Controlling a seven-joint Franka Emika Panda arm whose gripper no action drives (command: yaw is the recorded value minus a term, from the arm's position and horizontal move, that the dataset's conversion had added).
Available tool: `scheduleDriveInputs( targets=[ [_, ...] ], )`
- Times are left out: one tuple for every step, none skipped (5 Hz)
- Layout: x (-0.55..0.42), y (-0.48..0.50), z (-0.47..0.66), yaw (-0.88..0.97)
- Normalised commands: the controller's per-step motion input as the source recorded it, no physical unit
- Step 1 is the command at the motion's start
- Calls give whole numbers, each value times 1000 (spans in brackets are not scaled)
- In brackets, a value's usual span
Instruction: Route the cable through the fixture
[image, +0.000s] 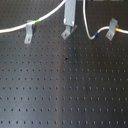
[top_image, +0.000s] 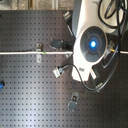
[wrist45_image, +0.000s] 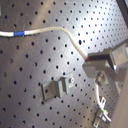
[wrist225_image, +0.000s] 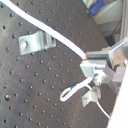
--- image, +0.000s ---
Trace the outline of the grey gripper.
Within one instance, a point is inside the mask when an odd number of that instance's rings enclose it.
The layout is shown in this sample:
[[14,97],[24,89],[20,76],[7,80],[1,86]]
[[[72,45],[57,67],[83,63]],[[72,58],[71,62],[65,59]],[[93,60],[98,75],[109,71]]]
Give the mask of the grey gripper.
[[76,0],[66,0],[64,12],[64,24],[68,26],[75,25]]

